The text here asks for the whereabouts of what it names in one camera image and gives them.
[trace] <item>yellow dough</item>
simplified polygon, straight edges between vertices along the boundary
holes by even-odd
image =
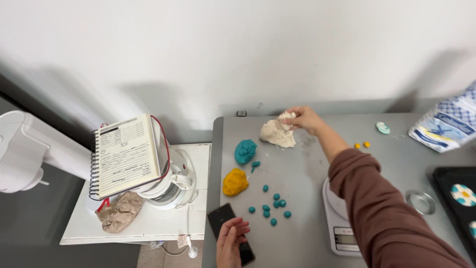
[[[239,168],[233,168],[223,179],[223,193],[227,196],[236,196],[248,187],[245,172]]]

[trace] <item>brown paper bag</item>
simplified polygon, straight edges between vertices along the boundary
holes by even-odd
[[[127,191],[109,207],[104,206],[100,212],[96,210],[96,215],[105,232],[118,234],[132,223],[143,204],[144,200],[138,194]]]

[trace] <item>flour bag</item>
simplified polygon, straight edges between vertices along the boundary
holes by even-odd
[[[444,100],[428,111],[408,134],[444,153],[476,137],[476,81],[460,96]]]

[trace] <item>hand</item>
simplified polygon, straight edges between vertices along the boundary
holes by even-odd
[[[317,129],[323,123],[322,119],[309,106],[294,106],[287,109],[286,112],[296,113],[296,118],[282,121],[283,124],[293,125],[289,130],[304,128],[309,135],[316,135]]]
[[[239,268],[241,259],[239,256],[239,245],[247,240],[241,235],[247,234],[249,222],[243,218],[233,218],[221,226],[220,235],[217,240],[217,267],[218,268]]]

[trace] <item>floor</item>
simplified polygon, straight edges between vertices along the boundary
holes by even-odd
[[[164,243],[170,253],[178,253],[177,241]],[[203,254],[203,240],[192,240],[192,245],[198,248],[198,256],[190,258],[187,251],[180,256],[165,254],[162,248],[151,249],[149,245],[141,245],[136,268],[201,268]]]

